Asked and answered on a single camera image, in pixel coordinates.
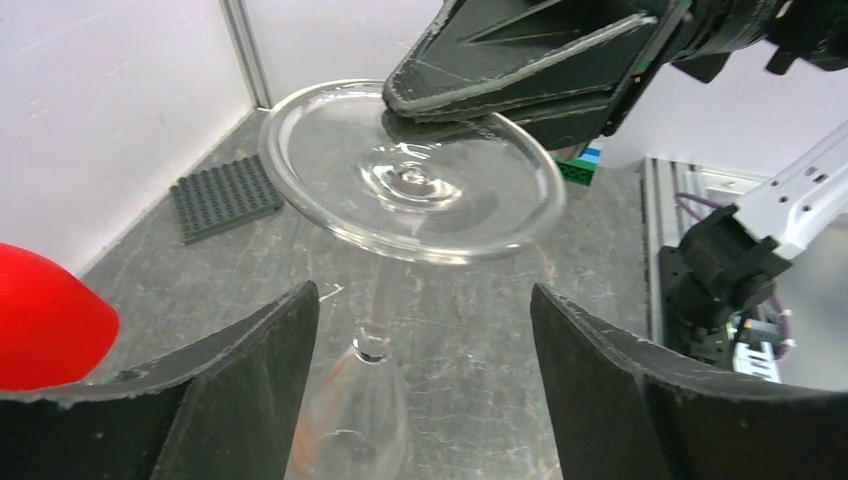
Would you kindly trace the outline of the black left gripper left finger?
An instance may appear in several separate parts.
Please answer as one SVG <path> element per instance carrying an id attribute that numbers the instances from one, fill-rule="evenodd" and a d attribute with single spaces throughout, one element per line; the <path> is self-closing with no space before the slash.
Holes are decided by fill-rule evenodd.
<path id="1" fill-rule="evenodd" d="M 304 282 L 105 383 L 1 396 L 5 479 L 281 479 L 319 320 Z"/>

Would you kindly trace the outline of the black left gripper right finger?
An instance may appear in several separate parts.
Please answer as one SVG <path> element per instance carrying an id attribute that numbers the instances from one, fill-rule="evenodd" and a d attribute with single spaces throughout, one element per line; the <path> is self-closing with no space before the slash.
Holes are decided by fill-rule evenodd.
<path id="1" fill-rule="evenodd" d="M 722 370 L 548 286 L 530 305 L 568 479 L 843 479 L 847 396 Z"/>

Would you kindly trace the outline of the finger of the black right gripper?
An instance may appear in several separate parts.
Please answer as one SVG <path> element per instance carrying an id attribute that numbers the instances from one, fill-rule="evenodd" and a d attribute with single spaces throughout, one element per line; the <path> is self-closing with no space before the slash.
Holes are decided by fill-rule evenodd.
<path id="1" fill-rule="evenodd" d="M 662 17 L 660 1 L 446 1 L 385 80 L 383 99 L 423 121 L 466 94 L 610 95 Z"/>
<path id="2" fill-rule="evenodd" d="M 483 120 L 485 113 L 499 113 L 533 136 L 548 150 L 559 150 L 592 141 L 609 116 L 610 95 L 599 91 L 526 101 L 492 91 L 466 94 L 423 116 L 423 134 L 459 134 L 464 127 Z"/>

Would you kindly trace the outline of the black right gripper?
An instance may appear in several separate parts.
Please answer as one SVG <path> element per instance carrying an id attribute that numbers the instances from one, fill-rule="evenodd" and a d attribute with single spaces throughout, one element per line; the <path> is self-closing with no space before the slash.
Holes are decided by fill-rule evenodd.
<path id="1" fill-rule="evenodd" d="M 622 97 L 606 121 L 608 136 L 617 132 L 658 70 L 671 64 L 701 83 L 722 71 L 732 53 L 766 40 L 776 52 L 766 64 L 785 74 L 802 60 L 834 72 L 847 68 L 845 1 L 685 1 L 685 15 L 670 36 L 648 47 L 630 74 Z"/>

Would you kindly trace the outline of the clear wine glass front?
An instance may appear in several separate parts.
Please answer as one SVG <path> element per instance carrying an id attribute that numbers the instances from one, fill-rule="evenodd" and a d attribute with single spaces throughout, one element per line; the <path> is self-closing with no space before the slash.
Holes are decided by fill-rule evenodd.
<path id="1" fill-rule="evenodd" d="M 378 259 L 348 347 L 307 387 L 290 454 L 300 479 L 394 479 L 405 463 L 407 389 L 391 327 L 405 268 L 512 256 L 565 207 L 558 166 L 514 122 L 418 124 L 393 114 L 382 93 L 379 80 L 315 84 L 261 127 L 263 167 L 284 200 Z"/>

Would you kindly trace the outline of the red wine glass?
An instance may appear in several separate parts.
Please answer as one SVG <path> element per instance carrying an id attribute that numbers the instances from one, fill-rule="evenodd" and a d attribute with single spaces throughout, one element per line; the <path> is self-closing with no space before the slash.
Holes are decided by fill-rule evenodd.
<path id="1" fill-rule="evenodd" d="M 118 312 L 59 264 L 1 245 L 1 389 L 81 381 L 109 353 Z"/>

